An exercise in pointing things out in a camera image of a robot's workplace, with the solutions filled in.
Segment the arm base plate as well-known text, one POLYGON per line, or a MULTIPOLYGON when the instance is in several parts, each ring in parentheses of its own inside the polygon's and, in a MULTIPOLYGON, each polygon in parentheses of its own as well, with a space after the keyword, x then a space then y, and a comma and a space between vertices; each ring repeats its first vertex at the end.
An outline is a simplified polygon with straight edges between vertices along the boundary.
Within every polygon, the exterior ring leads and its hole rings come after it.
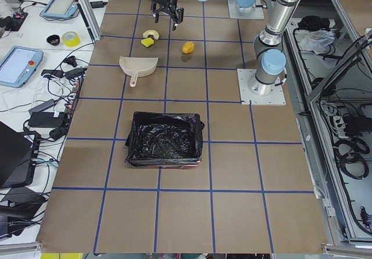
POLYGON ((227 0, 230 19, 263 20, 265 4, 260 0, 227 0))
POLYGON ((256 80, 256 69, 237 69, 237 76, 242 105, 286 105, 279 76, 273 84, 259 83, 256 80))

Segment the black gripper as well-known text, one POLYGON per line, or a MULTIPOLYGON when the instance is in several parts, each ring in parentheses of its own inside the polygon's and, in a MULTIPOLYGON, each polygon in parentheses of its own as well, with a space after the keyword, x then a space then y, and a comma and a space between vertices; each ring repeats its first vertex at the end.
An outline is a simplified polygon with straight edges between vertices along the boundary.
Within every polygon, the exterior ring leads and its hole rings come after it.
POLYGON ((159 14, 165 13, 170 16, 173 21, 172 30, 175 31, 178 23, 183 22, 184 8, 178 8, 178 0, 151 0, 151 12, 155 18, 155 23, 159 22, 159 14))

